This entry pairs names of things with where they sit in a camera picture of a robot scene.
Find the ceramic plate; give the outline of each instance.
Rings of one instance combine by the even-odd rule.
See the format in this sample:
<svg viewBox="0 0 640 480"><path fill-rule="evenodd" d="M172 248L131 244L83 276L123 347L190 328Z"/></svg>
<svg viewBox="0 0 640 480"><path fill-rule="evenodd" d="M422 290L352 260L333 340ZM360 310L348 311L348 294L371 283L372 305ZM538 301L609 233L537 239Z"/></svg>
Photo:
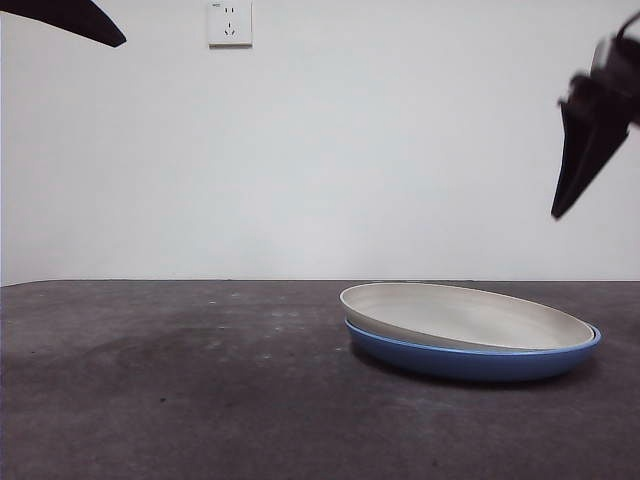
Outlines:
<svg viewBox="0 0 640 480"><path fill-rule="evenodd" d="M472 350L550 350L590 342L586 323L497 293L425 283L373 283L340 300L355 327L410 343Z"/></svg>
<svg viewBox="0 0 640 480"><path fill-rule="evenodd" d="M345 321L353 342L380 360L418 373L457 380L515 382L553 377L584 361L600 341L555 350L487 351L458 350L418 345L366 332Z"/></svg>

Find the white wall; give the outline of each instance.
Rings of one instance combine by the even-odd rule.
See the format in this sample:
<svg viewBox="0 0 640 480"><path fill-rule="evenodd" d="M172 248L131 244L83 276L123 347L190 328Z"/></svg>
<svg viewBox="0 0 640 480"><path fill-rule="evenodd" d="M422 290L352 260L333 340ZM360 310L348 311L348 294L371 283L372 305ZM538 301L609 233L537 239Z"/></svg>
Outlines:
<svg viewBox="0 0 640 480"><path fill-rule="evenodd" d="M7 284L640 279L640 134L559 223L556 101L619 0L103 0L109 49L3 18Z"/></svg>

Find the table surface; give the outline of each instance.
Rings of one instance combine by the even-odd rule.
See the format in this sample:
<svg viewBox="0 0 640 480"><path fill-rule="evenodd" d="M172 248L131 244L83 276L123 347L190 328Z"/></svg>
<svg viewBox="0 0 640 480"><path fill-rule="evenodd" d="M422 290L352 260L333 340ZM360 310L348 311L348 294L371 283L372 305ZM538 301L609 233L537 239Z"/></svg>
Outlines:
<svg viewBox="0 0 640 480"><path fill-rule="evenodd" d="M2 288L2 478L640 478L640 282L437 282L602 330L573 372L503 385L354 350L358 283Z"/></svg>

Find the electrical outlet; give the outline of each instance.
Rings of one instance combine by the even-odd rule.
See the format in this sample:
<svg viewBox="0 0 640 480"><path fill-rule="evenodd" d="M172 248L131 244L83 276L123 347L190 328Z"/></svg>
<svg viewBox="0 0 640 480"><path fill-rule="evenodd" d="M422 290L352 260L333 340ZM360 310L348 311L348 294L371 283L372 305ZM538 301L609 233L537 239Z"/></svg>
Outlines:
<svg viewBox="0 0 640 480"><path fill-rule="evenodd" d="M209 4L209 46L253 44L251 0L220 0Z"/></svg>

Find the white plate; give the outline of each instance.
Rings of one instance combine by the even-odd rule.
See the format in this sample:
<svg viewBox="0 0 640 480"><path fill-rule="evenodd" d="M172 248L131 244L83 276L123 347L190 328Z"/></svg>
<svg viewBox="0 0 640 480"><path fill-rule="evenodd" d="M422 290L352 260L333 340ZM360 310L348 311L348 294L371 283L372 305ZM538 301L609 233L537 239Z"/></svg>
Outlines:
<svg viewBox="0 0 640 480"><path fill-rule="evenodd" d="M551 307L497 293L425 283L373 283L340 300L356 327L422 345L549 350L593 339L586 323Z"/></svg>

